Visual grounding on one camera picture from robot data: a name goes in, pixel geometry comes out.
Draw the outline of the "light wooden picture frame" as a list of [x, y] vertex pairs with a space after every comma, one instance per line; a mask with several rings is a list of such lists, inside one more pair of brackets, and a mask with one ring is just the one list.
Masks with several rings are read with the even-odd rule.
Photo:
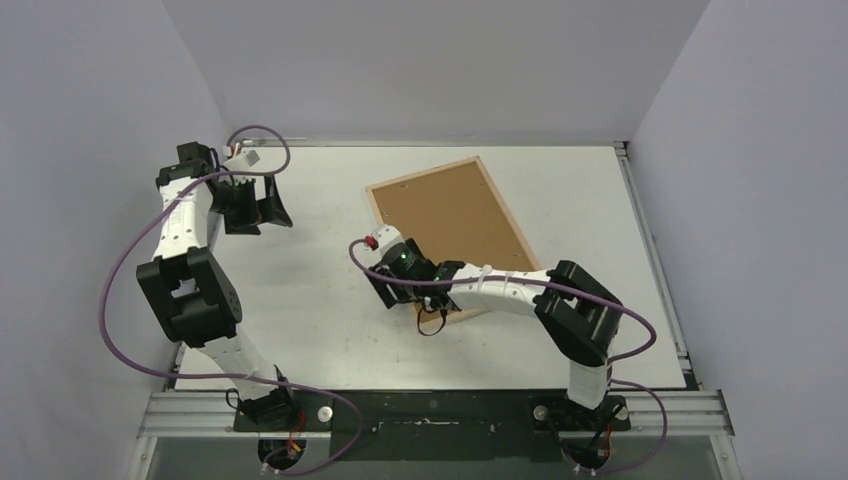
[[395, 226], [435, 264], [542, 268], [479, 157], [385, 180], [365, 192], [377, 223]]

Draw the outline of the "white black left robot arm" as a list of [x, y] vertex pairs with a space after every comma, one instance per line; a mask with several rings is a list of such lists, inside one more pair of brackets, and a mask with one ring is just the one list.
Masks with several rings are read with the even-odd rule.
[[244, 309], [213, 255], [208, 223], [220, 216], [225, 233], [257, 235], [265, 223], [290, 227], [293, 221], [273, 177], [248, 177], [260, 160], [256, 152], [232, 153], [222, 164], [198, 142], [178, 146], [177, 153], [178, 163], [162, 168], [155, 181], [168, 214], [136, 279], [169, 340], [233, 374], [238, 413], [257, 427], [286, 430], [299, 405], [280, 369], [241, 331]]

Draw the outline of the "brown backing board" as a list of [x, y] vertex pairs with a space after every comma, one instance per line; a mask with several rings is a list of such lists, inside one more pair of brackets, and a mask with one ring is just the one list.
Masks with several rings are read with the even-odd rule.
[[428, 316], [534, 313], [544, 270], [478, 157], [369, 186], [381, 226], [371, 281], [388, 308]]

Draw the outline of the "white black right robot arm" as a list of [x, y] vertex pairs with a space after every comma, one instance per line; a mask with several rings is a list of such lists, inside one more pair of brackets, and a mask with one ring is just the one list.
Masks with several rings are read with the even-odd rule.
[[608, 400], [610, 346], [622, 305], [573, 261], [538, 271], [496, 270], [463, 261], [435, 264], [415, 242], [363, 244], [379, 253], [365, 274], [387, 308], [414, 304], [420, 313], [503, 312], [537, 320], [570, 362], [565, 414], [577, 428], [605, 428], [620, 413]]

